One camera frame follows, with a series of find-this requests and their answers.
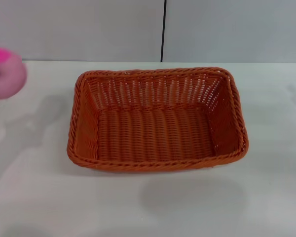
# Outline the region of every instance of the basket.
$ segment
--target basket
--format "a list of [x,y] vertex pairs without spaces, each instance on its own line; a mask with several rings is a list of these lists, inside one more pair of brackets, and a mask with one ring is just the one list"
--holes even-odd
[[106,171],[212,167],[249,142],[232,75],[221,68],[90,71],[75,85],[67,152]]

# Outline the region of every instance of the basket inner wall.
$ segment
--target basket inner wall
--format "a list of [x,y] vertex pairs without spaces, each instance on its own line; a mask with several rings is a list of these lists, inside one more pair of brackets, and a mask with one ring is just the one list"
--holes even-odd
[[80,156],[110,161],[214,157],[238,146],[225,74],[87,78]]

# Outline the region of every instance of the orange wicker basket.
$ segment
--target orange wicker basket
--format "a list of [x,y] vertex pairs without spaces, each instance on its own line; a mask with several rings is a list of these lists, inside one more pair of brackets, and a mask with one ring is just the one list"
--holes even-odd
[[221,68],[90,71],[75,85],[67,152],[107,171],[212,167],[249,142],[232,75]]

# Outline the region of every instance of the rectangular basket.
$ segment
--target rectangular basket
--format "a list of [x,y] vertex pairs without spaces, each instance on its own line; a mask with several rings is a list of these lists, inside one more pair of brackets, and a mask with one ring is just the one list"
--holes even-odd
[[67,152],[107,171],[212,167],[249,142],[232,75],[221,68],[90,71],[75,85]]

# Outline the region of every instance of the gray wall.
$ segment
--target gray wall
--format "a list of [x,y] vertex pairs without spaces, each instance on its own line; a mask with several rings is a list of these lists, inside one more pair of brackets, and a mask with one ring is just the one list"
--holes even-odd
[[165,62],[296,62],[296,0],[168,0]]
[[163,0],[0,0],[0,46],[25,59],[159,62]]

